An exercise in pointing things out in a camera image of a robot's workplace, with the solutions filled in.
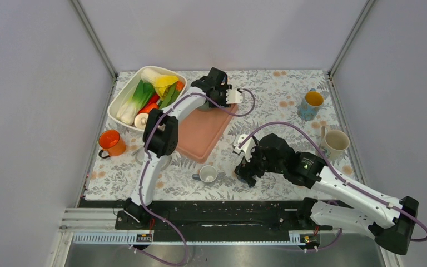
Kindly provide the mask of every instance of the table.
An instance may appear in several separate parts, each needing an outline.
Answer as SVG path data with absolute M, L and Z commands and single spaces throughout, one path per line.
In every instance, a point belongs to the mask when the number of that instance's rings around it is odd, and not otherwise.
M 208 71 L 179 71 L 188 83 L 205 76 Z M 121 72 L 112 94 L 111 101 L 135 72 Z M 233 88 L 249 88 L 256 97 L 253 112 L 242 118 L 234 117 L 225 129 L 204 164 L 198 164 L 185 156 L 174 152 L 170 166 L 161 171 L 157 178 L 155 200 L 302 200 L 305 197 L 333 199 L 333 197 L 295 186 L 279 174 L 265 174 L 257 179 L 255 187 L 240 182 L 234 174 L 234 168 L 240 163 L 242 156 L 232 153 L 232 143 L 238 134 L 249 134 L 258 126 L 271 121 L 286 121 L 300 126 L 312 139 L 320 141 L 320 127 L 329 125 L 341 128 L 331 100 L 330 92 L 322 70 L 301 71 L 228 71 L 229 83 Z M 301 99 L 311 88 L 324 96 L 325 102 L 319 115 L 312 121 L 303 121 L 297 115 Z M 251 108 L 251 97 L 239 105 L 237 114 L 247 112 Z M 142 147 L 142 134 L 118 125 L 110 118 L 106 119 L 103 129 L 115 129 L 122 135 L 127 144 L 124 154 L 109 159 L 96 158 L 86 183 L 86 200 L 117 200 L 127 199 L 141 171 L 141 164 L 134 157 Z M 261 137 L 275 133 L 284 138 L 295 151 L 314 152 L 311 144 L 297 131 L 287 126 L 273 125 L 258 132 Z M 348 153 L 342 155 L 332 164 L 343 173 L 356 179 Z M 193 180 L 192 174 L 197 173 L 203 165 L 214 165 L 219 170 L 215 183 L 206 185 Z

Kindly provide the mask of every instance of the leek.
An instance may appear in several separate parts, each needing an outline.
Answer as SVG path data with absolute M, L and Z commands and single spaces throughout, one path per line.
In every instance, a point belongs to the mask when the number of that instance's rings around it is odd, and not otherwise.
M 118 109 L 116 118 L 127 125 L 132 125 L 135 116 L 154 94 L 155 89 L 153 85 L 148 82 L 143 83 L 143 81 L 140 80 L 133 96 Z

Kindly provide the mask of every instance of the mug handle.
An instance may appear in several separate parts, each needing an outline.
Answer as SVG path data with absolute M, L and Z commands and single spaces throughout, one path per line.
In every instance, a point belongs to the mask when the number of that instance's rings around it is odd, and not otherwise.
M 110 157 L 110 155 L 102 156 L 102 153 L 104 153 L 104 149 L 101 149 L 101 150 L 99 151 L 99 157 L 101 157 L 102 159 L 106 159 L 106 158 Z
M 323 125 L 321 127 L 321 134 L 320 134 L 320 136 L 321 136 L 322 139 L 325 138 L 325 132 L 326 131 L 330 131 L 330 128 L 329 128 L 329 126 Z
M 199 174 L 193 174 L 193 175 L 192 175 L 192 178 L 193 178 L 194 180 L 197 180 L 197 181 L 202 181 L 202 180 L 200 179 L 200 175 L 199 175 Z

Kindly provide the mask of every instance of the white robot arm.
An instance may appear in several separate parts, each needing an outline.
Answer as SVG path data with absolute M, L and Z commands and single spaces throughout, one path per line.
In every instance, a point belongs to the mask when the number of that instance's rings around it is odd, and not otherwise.
M 195 109 L 203 105 L 215 107 L 206 101 L 206 97 L 212 99 L 217 104 L 230 107 L 231 104 L 241 103 L 243 95 L 239 90 L 232 89 L 228 84 L 226 73 L 216 68 L 212 68 L 208 74 L 192 83 L 191 87 L 179 97 L 173 104 L 162 111 L 150 112 L 147 127 L 143 133 L 143 141 L 149 141 L 146 150 L 141 184 L 137 184 L 130 198 L 137 205 L 149 205 L 153 201 L 155 193 L 156 179 L 160 173 L 161 166 L 177 146 L 177 128 L 179 124 Z M 152 129 L 157 127 L 156 122 L 161 120 L 165 125 L 164 130 L 156 130 L 150 138 Z
M 241 181 L 253 187 L 256 183 L 254 176 L 261 177 L 265 172 L 274 172 L 282 174 L 294 185 L 327 193 L 353 209 L 305 198 L 297 211 L 303 226 L 329 225 L 352 230 L 373 238 L 389 251 L 406 254 L 415 223 L 393 207 L 416 217 L 416 200 L 408 196 L 400 200 L 384 195 L 342 173 L 338 173 L 338 178 L 322 158 L 308 152 L 295 152 L 274 133 L 261 140 L 254 136 L 247 137 L 239 135 L 234 141 L 234 152 L 245 154 L 235 168 Z M 384 205 L 363 192 L 388 204 Z

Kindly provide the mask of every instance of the red pepper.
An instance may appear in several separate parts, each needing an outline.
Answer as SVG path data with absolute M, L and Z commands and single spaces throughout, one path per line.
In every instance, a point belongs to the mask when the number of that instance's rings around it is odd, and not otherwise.
M 156 103 L 156 102 L 158 102 L 158 100 L 160 99 L 160 96 L 157 94 L 157 93 L 155 93 L 151 98 L 150 98 L 150 100 L 148 101 L 148 103 L 146 103 L 146 105 L 144 106 L 144 108 L 145 107 L 147 107 L 149 104 L 153 104 L 153 103 Z
M 155 109 L 155 110 L 157 110 L 157 109 L 158 109 L 158 104 L 157 104 L 157 103 L 151 103 L 151 104 L 146 105 L 144 108 L 142 108 L 142 109 L 139 111 L 139 113 L 138 113 L 138 114 L 140 114 L 140 113 L 147 113 L 147 114 L 150 114 L 150 111 L 151 111 L 151 110 L 153 110 L 153 109 Z

